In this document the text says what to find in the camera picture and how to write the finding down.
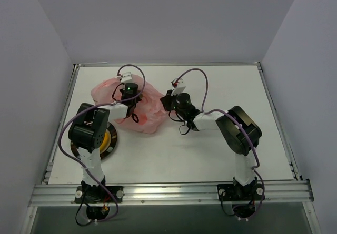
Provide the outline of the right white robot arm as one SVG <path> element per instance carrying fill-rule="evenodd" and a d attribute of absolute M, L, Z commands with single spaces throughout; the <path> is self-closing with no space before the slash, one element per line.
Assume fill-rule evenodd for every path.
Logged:
<path fill-rule="evenodd" d="M 178 121 L 187 126 L 188 131 L 220 131 L 229 148 L 235 153 L 234 192 L 239 198 L 247 198 L 252 185 L 257 183 L 256 169 L 260 166 L 256 148 L 262 131 L 250 116 L 240 107 L 228 111 L 213 109 L 202 112 L 191 102 L 187 93 L 173 94 L 168 90 L 160 98 L 163 108 L 169 113 L 174 111 Z"/>

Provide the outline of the aluminium table frame rail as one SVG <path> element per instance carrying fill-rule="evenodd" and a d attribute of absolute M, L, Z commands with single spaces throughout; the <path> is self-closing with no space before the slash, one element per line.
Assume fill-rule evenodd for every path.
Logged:
<path fill-rule="evenodd" d="M 241 106 L 262 130 L 257 154 L 265 201 L 313 200 L 310 183 L 299 177 L 258 64 L 139 64 L 125 71 L 144 73 L 161 93 L 182 76 L 193 104 L 204 104 L 206 110 Z M 108 184 L 124 188 L 124 205 L 214 204 L 218 184 L 232 182 L 234 154 L 218 131 L 182 136 L 180 125 L 169 119 L 152 135 L 117 131 L 117 149 L 102 167 Z"/>

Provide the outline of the fake yellow orange mango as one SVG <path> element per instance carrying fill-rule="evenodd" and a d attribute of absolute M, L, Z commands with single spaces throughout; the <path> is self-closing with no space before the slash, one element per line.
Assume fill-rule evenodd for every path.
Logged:
<path fill-rule="evenodd" d="M 104 139 L 100 146 L 100 152 L 104 152 L 110 145 L 110 133 L 108 131 L 105 132 Z"/>

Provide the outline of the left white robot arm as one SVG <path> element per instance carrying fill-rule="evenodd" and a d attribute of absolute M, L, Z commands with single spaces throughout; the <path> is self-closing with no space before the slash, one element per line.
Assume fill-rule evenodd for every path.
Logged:
<path fill-rule="evenodd" d="M 110 120 L 132 117 L 134 122 L 140 120 L 134 110 L 141 101 L 141 91 L 136 83 L 123 84 L 121 100 L 113 103 L 94 106 L 81 104 L 76 117 L 68 131 L 68 138 L 77 148 L 80 161 L 85 165 L 81 185 L 88 188 L 87 196 L 94 202 L 106 197 L 105 175 L 101 167 L 100 146 L 104 141 Z"/>

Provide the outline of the black rimmed ceramic plate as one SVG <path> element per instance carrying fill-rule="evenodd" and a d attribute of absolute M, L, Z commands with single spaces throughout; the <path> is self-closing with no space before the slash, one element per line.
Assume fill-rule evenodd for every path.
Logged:
<path fill-rule="evenodd" d="M 117 140 L 118 140 L 116 128 L 111 123 L 107 123 L 106 131 L 110 133 L 110 145 L 104 152 L 100 152 L 101 161 L 103 161 L 110 154 L 113 153 L 114 148 L 117 145 Z M 70 142 L 70 147 L 71 147 L 71 152 L 74 155 L 74 157 L 80 160 L 80 154 L 78 153 L 78 148 L 75 146 L 72 140 Z"/>

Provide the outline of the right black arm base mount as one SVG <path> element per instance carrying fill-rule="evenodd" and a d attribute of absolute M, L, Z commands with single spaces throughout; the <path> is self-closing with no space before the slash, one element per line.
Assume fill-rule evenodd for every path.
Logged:
<path fill-rule="evenodd" d="M 260 209 L 265 199 L 265 189 L 262 184 L 218 184 L 218 199 L 221 209 L 228 217 L 248 221 Z"/>

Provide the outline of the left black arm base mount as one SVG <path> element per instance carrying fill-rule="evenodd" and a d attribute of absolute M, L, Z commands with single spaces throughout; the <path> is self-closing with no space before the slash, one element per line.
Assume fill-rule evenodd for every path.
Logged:
<path fill-rule="evenodd" d="M 102 187 L 87 185 L 77 187 L 74 202 L 86 206 L 86 216 L 90 220 L 105 219 L 110 212 L 108 204 L 115 203 Z"/>

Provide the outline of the pink plastic bag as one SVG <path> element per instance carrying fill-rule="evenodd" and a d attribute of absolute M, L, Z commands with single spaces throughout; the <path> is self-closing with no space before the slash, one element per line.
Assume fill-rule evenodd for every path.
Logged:
<path fill-rule="evenodd" d="M 111 103 L 113 99 L 120 100 L 122 86 L 117 78 L 111 78 L 96 85 L 91 90 L 91 96 L 95 104 Z M 167 112 L 163 108 L 160 98 L 163 94 L 156 90 L 150 83 L 145 83 L 145 89 L 141 96 L 141 101 L 137 103 L 134 113 L 139 119 L 136 123 L 133 118 L 115 120 L 121 127 L 153 134 L 158 126 L 167 118 Z"/>

